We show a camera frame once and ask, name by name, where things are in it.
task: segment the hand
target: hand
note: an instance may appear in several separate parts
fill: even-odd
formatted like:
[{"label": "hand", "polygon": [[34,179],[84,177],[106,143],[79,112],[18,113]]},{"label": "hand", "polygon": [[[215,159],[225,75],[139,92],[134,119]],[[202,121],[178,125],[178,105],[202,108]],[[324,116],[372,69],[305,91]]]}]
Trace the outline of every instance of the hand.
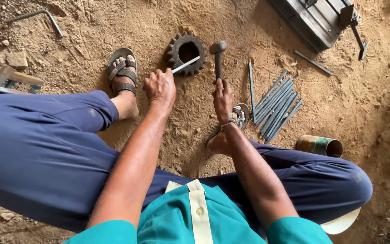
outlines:
[{"label": "hand", "polygon": [[145,78],[144,88],[150,108],[158,108],[169,115],[176,100],[176,85],[171,69],[166,69],[165,73],[160,69],[156,70],[156,74],[151,72],[150,78]]},{"label": "hand", "polygon": [[230,122],[230,114],[233,112],[234,93],[227,80],[216,80],[216,90],[213,92],[213,104],[219,124]]}]

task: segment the hammer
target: hammer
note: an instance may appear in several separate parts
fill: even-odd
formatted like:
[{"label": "hammer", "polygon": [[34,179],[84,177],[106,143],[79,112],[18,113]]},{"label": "hammer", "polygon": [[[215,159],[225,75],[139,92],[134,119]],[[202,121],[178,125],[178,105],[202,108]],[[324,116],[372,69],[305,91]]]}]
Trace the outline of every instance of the hammer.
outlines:
[{"label": "hammer", "polygon": [[227,49],[227,43],[222,40],[219,42],[215,42],[210,47],[210,54],[214,54],[214,72],[216,74],[216,80],[222,79],[222,65],[221,65],[221,57],[222,52]]}]

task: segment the navy blue trousers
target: navy blue trousers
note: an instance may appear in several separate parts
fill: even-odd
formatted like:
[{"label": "navy blue trousers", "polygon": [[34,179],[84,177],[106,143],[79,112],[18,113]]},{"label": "navy blue trousers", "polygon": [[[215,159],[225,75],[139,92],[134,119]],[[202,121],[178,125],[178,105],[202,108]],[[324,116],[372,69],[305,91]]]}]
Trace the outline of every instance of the navy blue trousers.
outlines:
[{"label": "navy blue trousers", "polygon": [[[118,119],[102,91],[70,95],[0,95],[0,205],[67,230],[84,230],[119,152],[95,133]],[[282,181],[303,218],[322,224],[364,205],[368,176],[355,164],[251,141]],[[219,186],[258,221],[235,173],[199,179]],[[174,181],[192,179],[156,169],[143,208]]]}]

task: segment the hammer handle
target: hammer handle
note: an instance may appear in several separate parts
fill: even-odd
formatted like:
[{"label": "hammer handle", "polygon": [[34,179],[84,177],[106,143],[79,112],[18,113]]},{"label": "hammer handle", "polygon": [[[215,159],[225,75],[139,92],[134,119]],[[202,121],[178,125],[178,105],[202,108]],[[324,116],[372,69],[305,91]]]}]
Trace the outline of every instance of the hammer handle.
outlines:
[{"label": "hammer handle", "polygon": [[222,79],[222,52],[214,55],[214,72],[216,79]]}]

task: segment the dirt floor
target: dirt floor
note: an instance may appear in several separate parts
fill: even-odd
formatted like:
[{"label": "dirt floor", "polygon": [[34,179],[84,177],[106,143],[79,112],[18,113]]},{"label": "dirt floor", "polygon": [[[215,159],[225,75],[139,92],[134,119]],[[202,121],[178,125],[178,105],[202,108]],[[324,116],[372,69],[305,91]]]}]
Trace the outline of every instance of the dirt floor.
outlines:
[{"label": "dirt floor", "polygon": [[[374,193],[358,220],[344,233],[331,236],[335,244],[379,243],[390,226],[390,0],[355,0],[363,17],[358,29],[371,41],[364,61],[351,30],[336,45],[314,54],[300,42],[266,0],[0,0],[0,65],[10,52],[26,53],[25,73],[46,81],[41,93],[67,94],[101,89],[108,94],[105,67],[118,47],[130,47],[139,65],[138,79],[163,67],[169,41],[184,30],[193,31],[208,48],[225,39],[225,78],[231,81],[237,102],[250,104],[247,62],[253,63],[258,101],[284,69],[291,72],[303,107],[285,125],[273,145],[293,148],[304,134],[337,138],[343,158],[370,176]],[[2,24],[37,9],[48,9],[64,38],[58,38],[45,15]],[[8,40],[6,47],[3,40]],[[328,77],[293,54],[298,50],[331,70]],[[187,177],[233,172],[226,156],[210,155],[204,141],[217,124],[211,93],[214,57],[194,77],[176,77],[177,99],[169,119],[158,164],[182,169]],[[148,103],[138,86],[139,118],[119,122],[99,135],[121,150],[143,119]],[[258,141],[251,127],[244,133]],[[61,243],[72,232],[15,214],[1,213],[0,243]]]}]

